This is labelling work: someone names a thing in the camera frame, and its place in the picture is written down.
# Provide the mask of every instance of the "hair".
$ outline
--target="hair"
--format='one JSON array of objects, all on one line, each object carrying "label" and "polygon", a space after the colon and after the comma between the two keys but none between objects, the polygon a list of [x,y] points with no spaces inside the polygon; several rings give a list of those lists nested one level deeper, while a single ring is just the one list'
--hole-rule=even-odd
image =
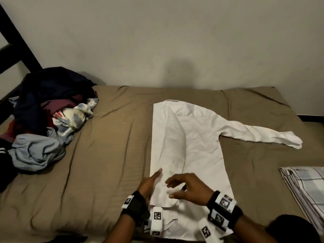
[{"label": "hair", "polygon": [[281,215],[272,221],[266,232],[278,243],[321,243],[318,232],[307,220],[294,215]]}]

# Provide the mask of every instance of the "beige bed sheet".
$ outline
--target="beige bed sheet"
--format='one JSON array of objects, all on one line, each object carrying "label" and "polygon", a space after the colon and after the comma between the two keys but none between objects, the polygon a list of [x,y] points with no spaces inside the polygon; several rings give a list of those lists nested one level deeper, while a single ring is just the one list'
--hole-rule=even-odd
[{"label": "beige bed sheet", "polygon": [[264,225],[284,213],[303,217],[278,168],[324,166],[324,150],[275,88],[94,89],[99,95],[95,117],[75,135],[65,158],[38,175],[18,175],[0,195],[1,240],[41,242],[61,231],[105,234],[118,219],[125,198],[149,174],[153,103],[167,99],[299,136],[300,150],[226,137],[220,142],[234,197],[245,214]]}]

